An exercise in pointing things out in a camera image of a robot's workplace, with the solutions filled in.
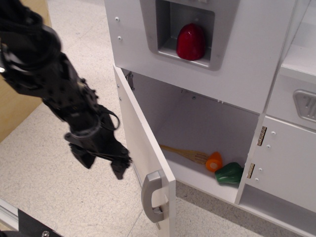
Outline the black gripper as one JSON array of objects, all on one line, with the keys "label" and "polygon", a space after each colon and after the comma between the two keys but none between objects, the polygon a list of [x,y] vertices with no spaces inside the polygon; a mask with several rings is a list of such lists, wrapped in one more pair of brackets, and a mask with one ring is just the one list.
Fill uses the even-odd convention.
[{"label": "black gripper", "polygon": [[71,131],[65,135],[74,157],[87,169],[94,164],[95,158],[111,161],[111,168],[118,180],[122,180],[130,167],[129,151],[114,136],[117,129],[111,119],[117,118],[113,112],[101,112],[95,127],[81,132]]}]

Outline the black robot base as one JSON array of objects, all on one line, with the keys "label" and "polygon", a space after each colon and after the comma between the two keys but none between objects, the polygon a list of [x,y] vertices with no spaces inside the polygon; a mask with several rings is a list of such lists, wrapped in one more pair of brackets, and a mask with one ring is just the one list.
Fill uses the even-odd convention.
[{"label": "black robot base", "polygon": [[44,225],[27,213],[19,210],[19,230],[0,231],[1,237],[61,237],[59,233]]}]

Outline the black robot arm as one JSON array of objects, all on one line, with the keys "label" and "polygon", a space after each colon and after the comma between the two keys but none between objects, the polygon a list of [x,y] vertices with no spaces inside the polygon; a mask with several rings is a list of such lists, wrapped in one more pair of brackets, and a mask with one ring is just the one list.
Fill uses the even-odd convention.
[{"label": "black robot arm", "polygon": [[56,32],[18,0],[0,3],[0,73],[17,93],[41,98],[69,125],[65,139],[84,167],[97,157],[107,159],[123,178],[131,158],[114,136],[114,113],[98,104],[95,91],[61,51]]}]

